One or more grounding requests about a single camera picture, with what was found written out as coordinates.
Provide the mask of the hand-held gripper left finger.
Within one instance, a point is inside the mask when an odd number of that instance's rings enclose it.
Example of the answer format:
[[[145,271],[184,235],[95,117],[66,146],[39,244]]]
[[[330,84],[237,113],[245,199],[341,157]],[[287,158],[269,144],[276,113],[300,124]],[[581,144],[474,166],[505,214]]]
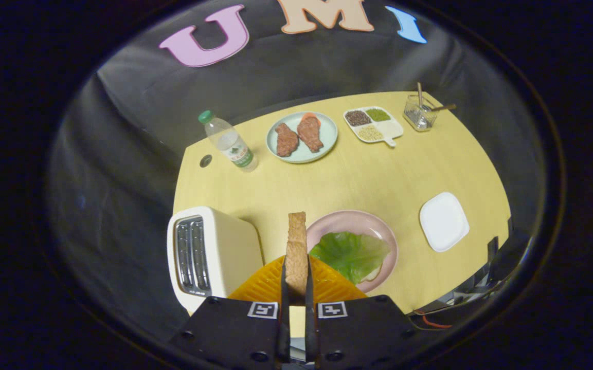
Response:
[[[207,297],[169,344],[199,369],[278,369],[289,361],[284,256],[228,298]]]

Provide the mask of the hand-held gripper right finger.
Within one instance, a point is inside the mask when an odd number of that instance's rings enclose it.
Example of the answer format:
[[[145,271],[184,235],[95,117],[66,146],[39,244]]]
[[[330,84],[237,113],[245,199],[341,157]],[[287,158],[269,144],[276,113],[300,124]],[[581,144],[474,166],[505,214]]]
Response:
[[[409,367],[421,345],[421,331],[390,297],[362,295],[313,257],[306,302],[306,359],[317,369]]]

